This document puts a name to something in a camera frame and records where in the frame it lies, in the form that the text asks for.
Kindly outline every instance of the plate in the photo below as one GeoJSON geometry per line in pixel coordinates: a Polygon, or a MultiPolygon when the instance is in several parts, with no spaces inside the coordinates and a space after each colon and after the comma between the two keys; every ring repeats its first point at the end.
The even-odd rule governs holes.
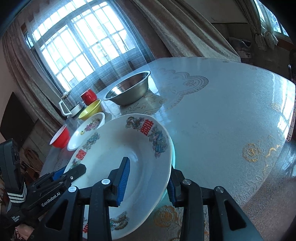
{"type": "Polygon", "coordinates": [[[76,150],[86,138],[90,137],[96,131],[96,129],[104,124],[105,114],[103,112],[96,113],[88,118],[71,136],[67,146],[68,151],[76,150]]]}
{"type": "MultiPolygon", "coordinates": [[[[137,229],[161,200],[170,177],[172,142],[167,130],[153,117],[128,114],[100,127],[74,153],[65,172],[83,163],[86,173],[72,185],[93,186],[119,167],[124,156],[131,170],[123,202],[110,207],[112,239],[124,237],[137,229]]],[[[88,219],[85,209],[84,222],[88,219]]],[[[87,225],[83,237],[87,237],[87,225]]]]}

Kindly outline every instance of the table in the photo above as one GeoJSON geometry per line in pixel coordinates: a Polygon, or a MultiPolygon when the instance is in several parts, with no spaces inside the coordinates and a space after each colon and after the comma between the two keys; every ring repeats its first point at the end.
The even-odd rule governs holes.
{"type": "MultiPolygon", "coordinates": [[[[278,172],[282,166],[276,163],[292,120],[295,85],[243,63],[161,58],[119,79],[99,92],[98,98],[103,99],[115,84],[144,70],[151,71],[148,92],[126,107],[103,101],[106,122],[129,113],[152,115],[170,133],[176,169],[202,187],[223,186],[254,223],[260,220],[258,210],[270,204],[277,193],[262,187],[274,181],[270,173],[283,177],[278,172]]],[[[71,133],[81,124],[77,119],[66,123],[71,133]]],[[[66,148],[52,148],[41,174],[65,166],[72,154],[66,148]]],[[[295,203],[293,200],[290,195],[288,202],[295,203]]],[[[179,240],[182,213],[166,196],[145,223],[122,240],[179,240]]],[[[296,211],[289,213],[295,216],[296,211]]],[[[269,221],[256,227],[264,238],[274,235],[269,221]]]]}

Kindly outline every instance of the bowl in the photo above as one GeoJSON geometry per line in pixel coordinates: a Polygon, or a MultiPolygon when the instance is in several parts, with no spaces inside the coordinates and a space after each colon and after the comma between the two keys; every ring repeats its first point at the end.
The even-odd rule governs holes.
{"type": "Polygon", "coordinates": [[[105,114],[103,112],[96,113],[85,122],[83,122],[68,142],[68,151],[76,150],[82,142],[91,136],[99,127],[105,124],[105,114]]]}
{"type": "Polygon", "coordinates": [[[70,133],[67,125],[63,125],[50,141],[50,145],[56,148],[64,148],[70,140],[70,133]]]}
{"type": "Polygon", "coordinates": [[[79,115],[78,119],[86,121],[92,115],[102,112],[101,100],[96,100],[95,102],[91,103],[87,106],[79,115]]]}
{"type": "Polygon", "coordinates": [[[137,73],[113,87],[104,100],[111,100],[117,105],[129,105],[140,99],[148,90],[150,71],[137,73]]]}
{"type": "MultiPolygon", "coordinates": [[[[109,207],[112,239],[128,235],[151,214],[168,185],[173,149],[167,130],[152,116],[128,114],[98,128],[74,152],[65,172],[82,163],[86,173],[72,182],[79,189],[108,178],[129,157],[131,170],[124,199],[109,207]]],[[[85,208],[83,227],[87,225],[85,208]]]]}

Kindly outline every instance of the window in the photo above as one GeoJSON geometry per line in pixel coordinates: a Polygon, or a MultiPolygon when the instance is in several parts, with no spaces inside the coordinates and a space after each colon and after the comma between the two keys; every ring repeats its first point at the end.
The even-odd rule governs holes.
{"type": "Polygon", "coordinates": [[[108,1],[73,0],[25,34],[45,60],[54,79],[69,91],[119,56],[135,53],[135,40],[108,1]]]}
{"type": "Polygon", "coordinates": [[[282,35],[288,36],[286,30],[284,29],[284,27],[280,24],[280,22],[277,20],[277,18],[275,17],[275,15],[269,11],[260,1],[258,0],[254,0],[255,4],[257,6],[259,15],[260,15],[260,19],[261,19],[261,23],[265,22],[265,18],[264,18],[264,11],[267,11],[267,14],[270,16],[270,20],[273,22],[274,24],[274,31],[277,33],[280,33],[282,35]]]}

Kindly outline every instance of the white kettle handle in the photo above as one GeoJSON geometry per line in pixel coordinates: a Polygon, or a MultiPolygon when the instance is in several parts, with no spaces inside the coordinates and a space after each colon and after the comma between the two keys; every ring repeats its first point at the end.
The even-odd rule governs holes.
{"type": "Polygon", "coordinates": [[[72,115],[71,111],[68,109],[68,107],[66,106],[66,104],[65,104],[62,100],[59,102],[59,107],[60,107],[60,109],[61,109],[61,112],[62,112],[62,115],[63,115],[63,116],[69,116],[69,115],[72,115]]]}

